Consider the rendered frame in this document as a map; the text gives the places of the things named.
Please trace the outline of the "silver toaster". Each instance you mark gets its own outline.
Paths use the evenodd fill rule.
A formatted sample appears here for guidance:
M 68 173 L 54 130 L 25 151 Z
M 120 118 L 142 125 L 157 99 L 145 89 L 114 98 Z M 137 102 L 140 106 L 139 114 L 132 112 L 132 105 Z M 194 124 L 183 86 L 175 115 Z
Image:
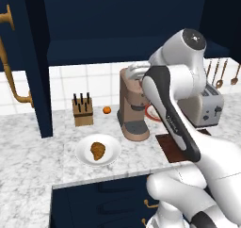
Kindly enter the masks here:
M 179 100 L 178 106 L 196 128 L 216 126 L 222 113 L 224 99 L 215 87 L 207 84 L 199 95 Z

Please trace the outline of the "navy wall cabinet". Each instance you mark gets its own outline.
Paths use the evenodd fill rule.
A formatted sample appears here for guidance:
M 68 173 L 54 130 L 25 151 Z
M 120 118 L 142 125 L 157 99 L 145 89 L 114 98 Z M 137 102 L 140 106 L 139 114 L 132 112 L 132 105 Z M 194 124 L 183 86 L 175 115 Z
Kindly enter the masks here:
M 193 28 L 207 57 L 241 62 L 241 0 L 43 0 L 50 65 L 146 60 Z

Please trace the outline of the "hanging brass utensil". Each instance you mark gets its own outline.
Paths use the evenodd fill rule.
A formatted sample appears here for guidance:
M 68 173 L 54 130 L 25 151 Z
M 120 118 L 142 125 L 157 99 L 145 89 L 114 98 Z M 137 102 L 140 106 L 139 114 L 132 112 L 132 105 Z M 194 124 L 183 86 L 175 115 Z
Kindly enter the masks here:
M 207 68 L 207 71 L 206 71 L 206 78 L 208 78 L 208 75 L 209 75 L 210 70 L 212 68 L 212 62 L 213 62 L 213 60 L 210 58 L 209 65 L 208 65 L 208 68 Z
M 217 60 L 217 65 L 216 65 L 216 67 L 215 67 L 215 72 L 214 72 L 213 79 L 212 79 L 212 86 L 215 85 L 214 83 L 215 83 L 215 79 L 216 79 L 216 76 L 217 76 L 217 71 L 218 71 L 219 63 L 220 63 L 220 58 Z

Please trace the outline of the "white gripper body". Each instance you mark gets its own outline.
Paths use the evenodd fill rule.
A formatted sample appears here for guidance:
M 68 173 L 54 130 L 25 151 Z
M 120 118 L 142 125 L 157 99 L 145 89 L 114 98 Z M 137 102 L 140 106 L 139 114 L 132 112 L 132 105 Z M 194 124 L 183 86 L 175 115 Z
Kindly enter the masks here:
M 127 79 L 140 80 L 150 67 L 147 61 L 135 62 L 126 69 L 125 76 Z

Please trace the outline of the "wooden knife block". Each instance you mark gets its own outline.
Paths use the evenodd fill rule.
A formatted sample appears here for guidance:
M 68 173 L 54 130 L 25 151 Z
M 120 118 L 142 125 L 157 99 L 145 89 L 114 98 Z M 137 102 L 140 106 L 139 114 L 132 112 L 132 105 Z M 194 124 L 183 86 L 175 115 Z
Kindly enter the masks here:
M 72 113 L 76 126 L 93 125 L 93 106 L 89 93 L 87 93 L 87 97 L 84 97 L 83 94 L 80 94 L 80 97 L 77 97 L 76 94 L 73 95 Z

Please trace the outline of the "navy base cabinet drawers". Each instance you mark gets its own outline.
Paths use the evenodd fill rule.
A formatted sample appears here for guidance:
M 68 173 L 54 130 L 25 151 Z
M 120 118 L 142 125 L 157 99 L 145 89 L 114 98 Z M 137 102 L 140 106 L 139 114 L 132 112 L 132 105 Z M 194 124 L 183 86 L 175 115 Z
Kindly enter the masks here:
M 145 228 L 158 204 L 146 189 L 147 175 L 53 190 L 50 228 Z

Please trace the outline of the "navy tall cabinet door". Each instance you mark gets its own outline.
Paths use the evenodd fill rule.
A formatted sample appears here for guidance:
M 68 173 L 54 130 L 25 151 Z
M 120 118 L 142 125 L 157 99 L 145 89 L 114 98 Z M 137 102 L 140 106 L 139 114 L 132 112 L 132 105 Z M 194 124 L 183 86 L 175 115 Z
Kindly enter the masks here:
M 53 135 L 47 52 L 50 34 L 43 0 L 0 0 L 0 13 L 9 6 L 13 24 L 0 24 L 0 36 L 13 71 L 25 71 L 43 138 Z

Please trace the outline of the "brown coffee machine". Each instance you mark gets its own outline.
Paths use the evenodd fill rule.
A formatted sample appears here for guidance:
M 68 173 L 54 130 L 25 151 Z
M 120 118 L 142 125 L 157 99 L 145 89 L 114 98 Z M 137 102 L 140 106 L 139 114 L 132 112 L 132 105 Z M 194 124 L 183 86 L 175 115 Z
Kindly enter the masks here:
M 145 107 L 149 103 L 140 82 L 128 79 L 126 68 L 120 70 L 120 108 L 117 112 L 123 135 L 131 141 L 143 141 L 150 136 L 144 121 Z

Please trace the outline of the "dark brown cutting board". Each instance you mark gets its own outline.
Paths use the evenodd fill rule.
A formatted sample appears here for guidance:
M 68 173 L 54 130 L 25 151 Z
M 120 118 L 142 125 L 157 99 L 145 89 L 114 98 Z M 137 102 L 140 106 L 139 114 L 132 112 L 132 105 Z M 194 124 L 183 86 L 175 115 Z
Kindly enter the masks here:
M 196 163 L 201 160 L 200 149 L 191 136 L 184 138 L 184 144 L 186 145 L 185 150 L 182 150 L 179 147 L 175 139 L 170 134 L 156 135 L 155 137 L 169 163 L 180 161 L 191 161 Z

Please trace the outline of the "red rimmed white plate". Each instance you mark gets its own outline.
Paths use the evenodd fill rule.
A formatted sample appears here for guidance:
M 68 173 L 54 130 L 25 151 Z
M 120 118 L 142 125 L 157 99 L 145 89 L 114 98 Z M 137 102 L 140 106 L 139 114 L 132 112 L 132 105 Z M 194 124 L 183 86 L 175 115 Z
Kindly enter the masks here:
M 161 122 L 160 117 L 158 116 L 157 112 L 151 104 L 145 106 L 145 115 L 152 121 Z

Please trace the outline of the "hanging brass spoon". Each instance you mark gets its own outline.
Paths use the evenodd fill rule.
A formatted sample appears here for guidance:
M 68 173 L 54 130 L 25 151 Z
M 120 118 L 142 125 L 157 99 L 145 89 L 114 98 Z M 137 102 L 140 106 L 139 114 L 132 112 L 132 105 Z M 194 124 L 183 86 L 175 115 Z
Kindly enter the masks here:
M 216 83 L 216 88 L 217 89 L 220 89 L 222 87 L 222 85 L 223 85 L 223 76 L 224 76 L 224 73 L 226 71 L 227 64 L 228 64 L 228 59 L 225 60 L 223 68 L 222 68 L 221 77 L 218 79 L 218 81 Z
M 238 74 L 239 74 L 240 69 L 241 69 L 241 64 L 238 64 L 238 68 L 236 70 L 235 77 L 231 79 L 232 86 L 236 85 L 236 83 L 238 82 Z

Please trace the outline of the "brown croissant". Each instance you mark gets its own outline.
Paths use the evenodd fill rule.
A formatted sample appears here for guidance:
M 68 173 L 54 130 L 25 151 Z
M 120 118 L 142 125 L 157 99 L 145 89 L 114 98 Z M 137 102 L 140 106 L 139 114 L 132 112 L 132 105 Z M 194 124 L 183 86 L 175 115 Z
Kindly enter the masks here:
M 101 142 L 93 142 L 90 147 L 95 161 L 101 159 L 105 153 L 105 146 Z

